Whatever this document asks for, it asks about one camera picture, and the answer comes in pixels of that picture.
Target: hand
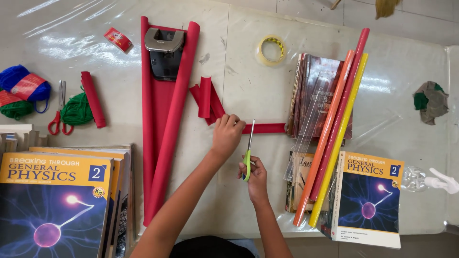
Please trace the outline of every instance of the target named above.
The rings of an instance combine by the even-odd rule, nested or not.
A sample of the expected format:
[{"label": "hand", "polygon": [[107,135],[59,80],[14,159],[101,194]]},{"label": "hand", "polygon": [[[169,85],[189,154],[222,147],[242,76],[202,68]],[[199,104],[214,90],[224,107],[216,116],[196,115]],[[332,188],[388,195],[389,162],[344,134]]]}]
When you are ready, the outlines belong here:
[{"label": "hand", "polygon": [[[250,165],[250,178],[247,182],[249,188],[249,197],[253,205],[269,205],[268,190],[266,189],[266,176],[267,172],[261,162],[260,158],[250,156],[250,161],[254,164]],[[242,174],[247,175],[247,166],[240,162],[239,171],[237,172],[237,179],[242,177]]]},{"label": "hand", "polygon": [[224,114],[222,118],[218,118],[213,130],[211,151],[226,161],[239,145],[245,126],[246,122],[236,115]]}]

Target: red-handled scissors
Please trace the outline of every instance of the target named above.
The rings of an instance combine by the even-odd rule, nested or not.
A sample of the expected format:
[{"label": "red-handled scissors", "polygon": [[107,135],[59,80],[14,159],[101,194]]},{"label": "red-handled scissors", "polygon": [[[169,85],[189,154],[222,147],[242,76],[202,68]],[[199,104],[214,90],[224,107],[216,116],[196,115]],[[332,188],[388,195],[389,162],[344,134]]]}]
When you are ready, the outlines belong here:
[{"label": "red-handled scissors", "polygon": [[[61,110],[64,108],[64,99],[65,99],[65,81],[59,81],[59,108],[56,111],[56,117],[54,117],[53,121],[48,124],[48,131],[52,135],[56,135],[60,132],[60,125],[61,125]],[[56,124],[56,129],[54,131],[51,130],[51,126]],[[67,132],[66,124],[62,123],[62,132],[65,135],[69,135],[73,132],[73,125],[70,126],[70,130]]]}]

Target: broom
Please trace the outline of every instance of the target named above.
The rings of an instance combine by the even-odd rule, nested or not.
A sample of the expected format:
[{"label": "broom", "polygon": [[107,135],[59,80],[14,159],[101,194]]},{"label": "broom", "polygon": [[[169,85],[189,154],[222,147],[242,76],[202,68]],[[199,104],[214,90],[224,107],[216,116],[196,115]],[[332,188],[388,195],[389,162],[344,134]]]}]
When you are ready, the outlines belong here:
[{"label": "broom", "polygon": [[380,17],[389,17],[394,14],[395,7],[402,0],[376,0],[376,20]]}]

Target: red label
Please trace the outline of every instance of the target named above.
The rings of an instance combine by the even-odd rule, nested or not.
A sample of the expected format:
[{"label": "red label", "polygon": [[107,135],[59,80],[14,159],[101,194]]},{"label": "red label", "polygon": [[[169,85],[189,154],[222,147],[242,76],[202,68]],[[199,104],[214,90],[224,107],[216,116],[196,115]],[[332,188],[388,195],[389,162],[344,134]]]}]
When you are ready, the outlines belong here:
[{"label": "red label", "polygon": [[18,102],[22,101],[22,99],[14,96],[13,94],[9,93],[6,90],[0,91],[0,107],[3,107],[4,105],[8,105],[13,102]]},{"label": "red label", "polygon": [[104,34],[104,37],[122,51],[126,51],[132,45],[128,37],[126,37],[123,33],[115,30],[115,28],[110,28],[107,30],[107,32]]},{"label": "red label", "polygon": [[16,97],[27,100],[29,96],[46,80],[36,74],[29,74],[11,88],[11,93]]}]

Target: orange paper roll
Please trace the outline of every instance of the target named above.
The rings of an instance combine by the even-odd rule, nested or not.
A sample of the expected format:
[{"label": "orange paper roll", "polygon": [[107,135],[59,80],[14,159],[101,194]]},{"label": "orange paper roll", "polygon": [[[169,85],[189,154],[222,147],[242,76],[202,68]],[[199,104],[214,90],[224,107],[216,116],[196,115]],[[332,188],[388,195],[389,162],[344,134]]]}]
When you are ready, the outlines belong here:
[{"label": "orange paper roll", "polygon": [[322,134],[320,135],[319,143],[317,144],[317,150],[314,154],[314,159],[311,164],[311,168],[309,170],[308,178],[306,179],[305,186],[303,189],[303,193],[301,194],[301,200],[298,204],[297,213],[295,214],[295,218],[293,220],[293,224],[295,226],[300,226],[301,219],[303,218],[304,210],[306,208],[306,204],[309,199],[309,194],[311,193],[311,189],[314,184],[314,179],[317,174],[317,170],[319,168],[320,160],[322,159],[322,154],[324,153],[325,145],[328,140],[328,135],[330,134],[330,129],[333,124],[333,120],[335,119],[336,111],[338,109],[338,105],[340,103],[341,94],[344,90],[344,85],[346,84],[346,76],[350,69],[351,63],[354,59],[354,50],[349,50],[346,55],[346,59],[344,60],[343,69],[346,72],[341,73],[338,85],[336,86],[335,93],[333,94],[333,99],[331,100],[330,109],[328,110],[327,119],[324,124],[324,128],[322,129]]},{"label": "orange paper roll", "polygon": [[344,110],[344,114],[343,114],[343,119],[341,120],[339,131],[336,136],[336,141],[331,151],[327,170],[325,171],[325,174],[324,174],[324,180],[322,182],[322,185],[320,186],[317,201],[314,203],[314,207],[311,212],[311,218],[309,219],[309,225],[311,227],[315,227],[317,224],[317,220],[319,219],[320,210],[322,209],[322,205],[324,204],[325,195],[327,193],[328,186],[330,184],[330,179],[333,174],[333,170],[335,169],[336,159],[338,158],[338,154],[340,152],[340,147],[341,147],[341,143],[344,138],[344,133],[346,132],[347,123],[349,122],[349,118],[351,117],[352,109],[354,108],[355,98],[357,96],[358,88],[360,87],[360,82],[362,81],[362,77],[364,75],[365,67],[367,65],[367,60],[368,60],[368,54],[365,53],[362,55],[362,59],[360,60],[360,63],[358,65],[357,73],[355,75],[355,81],[352,86],[351,93],[349,94],[349,99],[347,100],[346,109]]}]

